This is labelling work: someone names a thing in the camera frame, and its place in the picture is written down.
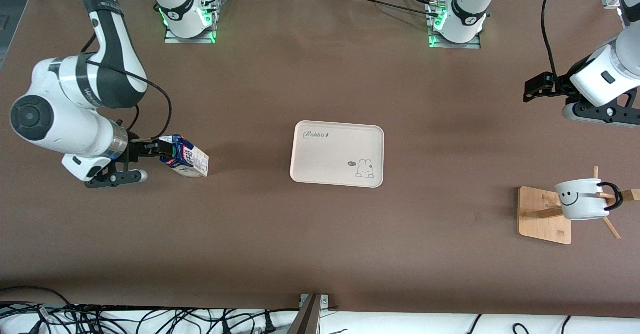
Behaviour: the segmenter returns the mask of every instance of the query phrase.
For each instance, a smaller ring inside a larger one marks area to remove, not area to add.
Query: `brown table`
[[[231,0],[217,44],[163,44],[154,1],[120,1],[149,78],[173,97],[170,132],[210,155],[210,177],[144,160],[145,184],[88,190],[5,123],[2,286],[95,304],[287,307],[317,291],[345,310],[640,315],[640,208],[611,215],[622,240],[602,220],[574,223],[572,245],[517,234],[518,186],[553,190],[592,165],[640,185],[637,129],[565,120],[561,98],[522,103],[524,81],[549,68],[542,0],[494,0],[480,50],[430,49],[421,15],[361,0]],[[600,0],[547,11],[560,72],[621,29]],[[80,0],[31,0],[0,112],[36,62],[77,54],[91,33]],[[141,110],[135,131],[151,135],[166,103],[150,89]],[[300,120],[381,126],[382,186],[292,181]]]

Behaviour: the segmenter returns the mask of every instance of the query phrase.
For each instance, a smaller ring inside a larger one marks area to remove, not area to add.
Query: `mug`
[[[596,193],[604,192],[602,186],[608,186],[615,193],[615,204],[607,206],[607,200],[597,197]],[[590,220],[594,218],[604,218],[613,209],[622,205],[622,193],[620,189],[612,183],[603,183],[600,179],[579,179],[565,181],[555,186],[560,202],[562,203],[562,213],[569,220]]]

